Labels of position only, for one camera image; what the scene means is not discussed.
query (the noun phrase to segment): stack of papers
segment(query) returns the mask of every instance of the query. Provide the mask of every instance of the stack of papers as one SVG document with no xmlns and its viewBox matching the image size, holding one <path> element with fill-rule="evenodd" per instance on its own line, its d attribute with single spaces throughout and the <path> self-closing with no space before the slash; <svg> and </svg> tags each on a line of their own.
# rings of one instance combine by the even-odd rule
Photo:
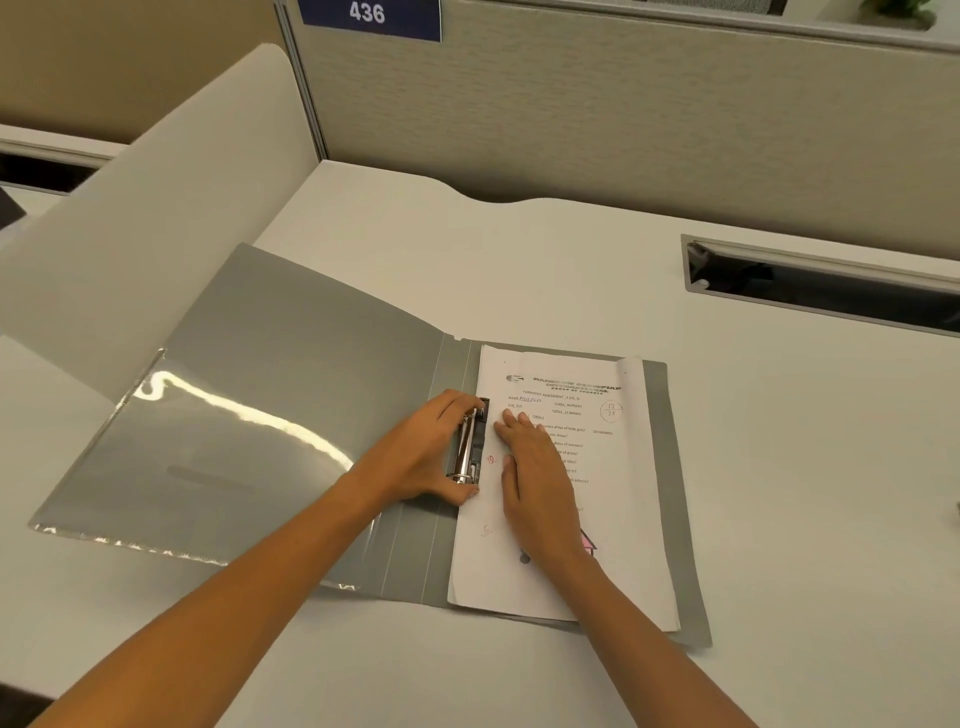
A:
<svg viewBox="0 0 960 728">
<path fill-rule="evenodd" d="M 507 447 L 493 422 L 526 412 L 553 438 L 576 492 L 584 549 L 660 629 L 680 628 L 666 563 L 643 362 L 485 346 L 477 395 L 490 398 L 480 493 L 460 509 L 449 601 L 533 619 L 573 620 L 517 545 L 503 515 Z"/>
</svg>

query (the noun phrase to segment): blue sign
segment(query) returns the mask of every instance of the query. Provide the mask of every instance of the blue sign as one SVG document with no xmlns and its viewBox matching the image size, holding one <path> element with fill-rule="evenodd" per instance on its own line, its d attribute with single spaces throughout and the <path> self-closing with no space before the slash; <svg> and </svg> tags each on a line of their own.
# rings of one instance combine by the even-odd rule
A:
<svg viewBox="0 0 960 728">
<path fill-rule="evenodd" d="M 306 25 L 440 42 L 440 0 L 300 0 Z"/>
</svg>

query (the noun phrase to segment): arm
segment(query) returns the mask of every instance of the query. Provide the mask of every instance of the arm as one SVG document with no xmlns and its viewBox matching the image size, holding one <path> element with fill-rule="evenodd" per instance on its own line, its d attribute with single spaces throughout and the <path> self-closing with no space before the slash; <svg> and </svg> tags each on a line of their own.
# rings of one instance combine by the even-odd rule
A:
<svg viewBox="0 0 960 728">
<path fill-rule="evenodd" d="M 444 477 L 471 395 L 447 391 L 377 443 L 320 499 L 154 619 L 48 708 L 36 728 L 209 728 L 324 574 L 386 505 L 473 486 Z"/>
<path fill-rule="evenodd" d="M 756 728 L 584 551 L 573 486 L 543 425 L 506 410 L 494 428 L 514 454 L 503 467 L 507 521 L 580 621 L 636 724 Z"/>
</svg>

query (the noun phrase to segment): gray folder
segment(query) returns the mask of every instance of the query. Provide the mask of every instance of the gray folder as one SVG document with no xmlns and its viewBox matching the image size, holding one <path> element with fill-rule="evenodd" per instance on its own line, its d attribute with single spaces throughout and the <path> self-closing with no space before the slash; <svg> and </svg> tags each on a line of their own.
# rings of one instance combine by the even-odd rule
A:
<svg viewBox="0 0 960 728">
<path fill-rule="evenodd" d="M 482 344 L 240 245 L 30 525 L 224 565 L 316 499 L 426 399 L 447 388 L 475 391 Z M 680 612 L 672 636 L 709 647 L 667 368 L 645 361 L 644 374 Z M 323 583 L 449 607 L 456 518 L 435 497 L 397 503 Z"/>
</svg>

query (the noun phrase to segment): hand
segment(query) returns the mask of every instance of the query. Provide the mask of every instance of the hand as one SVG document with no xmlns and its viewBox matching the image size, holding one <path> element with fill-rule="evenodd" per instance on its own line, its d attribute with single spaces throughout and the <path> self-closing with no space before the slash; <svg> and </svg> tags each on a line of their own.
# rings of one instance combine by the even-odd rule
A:
<svg viewBox="0 0 960 728">
<path fill-rule="evenodd" d="M 446 390 L 384 435 L 353 466 L 351 479 L 373 487 L 384 507 L 421 493 L 463 505 L 477 487 L 454 483 L 444 466 L 464 415 L 483 405 L 474 395 Z"/>
<path fill-rule="evenodd" d="M 493 429 L 513 456 L 503 461 L 503 512 L 520 547 L 547 576 L 585 556 L 566 466 L 543 425 L 503 411 Z"/>
</svg>

